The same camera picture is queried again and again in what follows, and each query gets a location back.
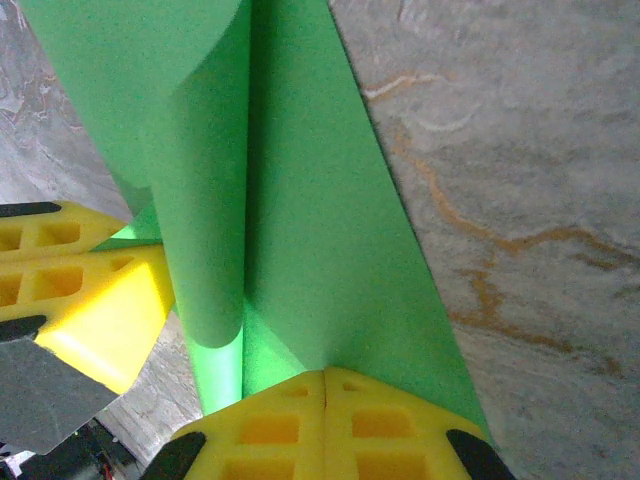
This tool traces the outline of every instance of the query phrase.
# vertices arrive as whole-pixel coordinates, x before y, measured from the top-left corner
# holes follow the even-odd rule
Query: gray marble floor
[[[505,460],[522,480],[640,478],[640,3],[330,3]],[[11,0],[0,169],[2,202],[127,218]],[[192,392],[171,328],[158,355],[177,349],[169,381]],[[114,428],[198,414],[172,394],[145,405],[165,388],[159,362],[108,414]],[[159,443],[145,438],[141,456]]]

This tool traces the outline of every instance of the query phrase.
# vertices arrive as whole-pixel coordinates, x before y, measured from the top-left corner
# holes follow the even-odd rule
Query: yellow foam piece
[[[307,372],[198,420],[185,480],[470,480],[446,433],[472,422],[356,372]]]
[[[325,370],[325,472],[335,480],[470,480],[446,437],[472,422],[356,372]]]
[[[306,372],[179,430],[207,441],[186,480],[321,480],[324,381]]]
[[[84,253],[126,224],[72,202],[53,213],[0,218],[0,263]]]
[[[35,342],[118,394],[138,376],[174,300],[160,245],[0,270],[0,322],[45,315]]]

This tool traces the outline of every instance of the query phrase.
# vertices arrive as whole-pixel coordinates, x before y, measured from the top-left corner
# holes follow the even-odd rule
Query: marble surface
[[[506,462],[640,478],[640,3],[330,4]],[[11,0],[0,169],[127,218]]]

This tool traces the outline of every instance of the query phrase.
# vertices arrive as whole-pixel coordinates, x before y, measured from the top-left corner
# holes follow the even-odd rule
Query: yellow plastic block
[[[84,253],[126,224],[71,202],[53,213],[0,217],[0,263]]]
[[[470,421],[359,373],[325,370],[325,472],[335,480],[469,480],[446,437]]]
[[[45,315],[35,342],[118,394],[135,381],[173,303],[159,245],[10,262],[0,270],[0,322]]]
[[[307,372],[236,403],[174,435],[207,441],[185,480],[321,480],[322,372]]]

